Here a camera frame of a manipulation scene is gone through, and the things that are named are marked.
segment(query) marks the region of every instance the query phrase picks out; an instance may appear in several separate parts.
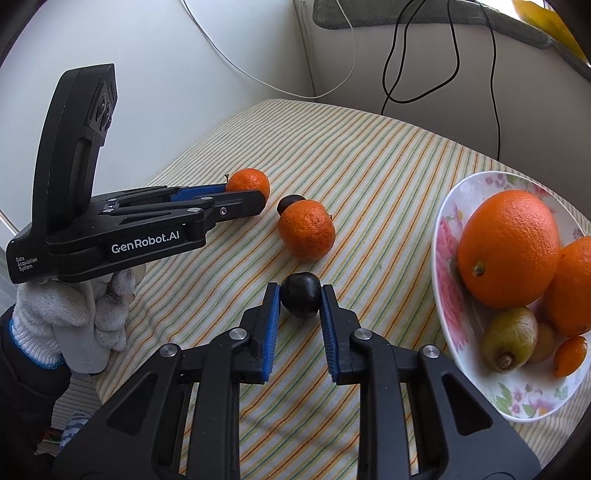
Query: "dark round fruit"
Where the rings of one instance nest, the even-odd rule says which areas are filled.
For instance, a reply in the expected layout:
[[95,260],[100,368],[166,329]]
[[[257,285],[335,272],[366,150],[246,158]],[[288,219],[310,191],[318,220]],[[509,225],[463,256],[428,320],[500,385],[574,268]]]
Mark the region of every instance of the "dark round fruit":
[[283,197],[277,204],[277,213],[281,215],[289,205],[300,200],[305,200],[305,198],[302,195],[288,195],[287,197]]
[[294,317],[312,319],[320,310],[320,280],[310,272],[291,274],[281,283],[279,298]]

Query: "oval plate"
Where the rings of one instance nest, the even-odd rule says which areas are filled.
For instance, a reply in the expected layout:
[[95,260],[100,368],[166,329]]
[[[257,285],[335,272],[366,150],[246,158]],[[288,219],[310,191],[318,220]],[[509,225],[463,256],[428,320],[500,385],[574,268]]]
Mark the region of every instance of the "oval plate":
[[[554,377],[554,355],[542,364],[525,364],[506,375],[484,364],[480,339],[495,312],[465,289],[456,267],[457,244],[474,211],[487,198],[504,190],[524,190],[539,197],[554,215],[563,246],[583,236],[569,211],[537,183],[512,173],[476,173],[455,185],[439,210],[431,245],[431,279],[441,328],[456,364],[507,420],[529,422],[551,415],[564,405],[582,382],[591,355],[566,378]],[[536,311],[537,303],[529,307]],[[585,337],[591,342],[591,332]]]

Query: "fruit plate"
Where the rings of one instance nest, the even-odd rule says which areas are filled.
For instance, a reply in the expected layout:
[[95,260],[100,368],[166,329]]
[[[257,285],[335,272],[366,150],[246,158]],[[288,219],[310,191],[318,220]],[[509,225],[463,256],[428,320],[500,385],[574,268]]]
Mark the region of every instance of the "fruit plate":
[[[505,375],[484,364],[480,340],[496,312],[465,289],[456,266],[457,245],[474,211],[503,190],[524,190],[539,197],[554,215],[562,246],[583,236],[570,212],[537,183],[500,171],[475,173],[454,186],[439,210],[431,245],[431,279],[441,328],[456,364],[507,420],[523,423],[551,415],[564,405],[583,381],[591,355],[565,378],[553,374],[554,355],[541,364],[525,364]],[[539,318],[538,303],[529,307]],[[585,337],[591,342],[591,332]]]

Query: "small orange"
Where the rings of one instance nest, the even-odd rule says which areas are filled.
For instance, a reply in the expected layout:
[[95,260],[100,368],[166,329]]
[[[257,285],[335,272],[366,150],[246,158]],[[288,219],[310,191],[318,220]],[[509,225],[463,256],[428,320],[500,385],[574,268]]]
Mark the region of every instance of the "small orange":
[[561,335],[573,337],[591,330],[591,236],[579,238],[560,251],[558,268],[543,303]]
[[587,356],[587,339],[572,337],[565,340],[554,354],[554,375],[568,377],[581,366]]
[[241,190],[259,190],[265,196],[265,203],[271,194],[271,185],[267,176],[255,168],[244,168],[232,175],[226,183],[226,192]]
[[558,227],[548,207],[531,193],[507,190],[484,201],[468,220],[457,266],[477,300],[506,310],[544,293],[559,254]]
[[300,261],[316,261],[335,244],[335,226],[319,202],[300,200],[287,207],[279,218],[279,235]]

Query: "blue glove cuff trim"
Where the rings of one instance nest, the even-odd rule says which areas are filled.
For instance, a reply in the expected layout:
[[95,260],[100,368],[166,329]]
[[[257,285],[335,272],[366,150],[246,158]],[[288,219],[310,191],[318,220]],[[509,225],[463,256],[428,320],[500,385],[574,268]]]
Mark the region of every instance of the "blue glove cuff trim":
[[44,364],[44,363],[40,362],[39,360],[33,358],[25,350],[22,349],[21,345],[17,342],[17,339],[14,338],[14,334],[12,333],[12,326],[13,326],[13,319],[10,318],[10,320],[8,321],[8,332],[10,333],[10,338],[12,340],[12,343],[14,343],[14,345],[16,345],[18,347],[18,349],[36,366],[44,368],[46,370],[55,370],[60,365],[63,365],[66,363],[66,360],[64,359],[63,355],[60,355],[60,359],[56,363],[53,363],[53,364]]

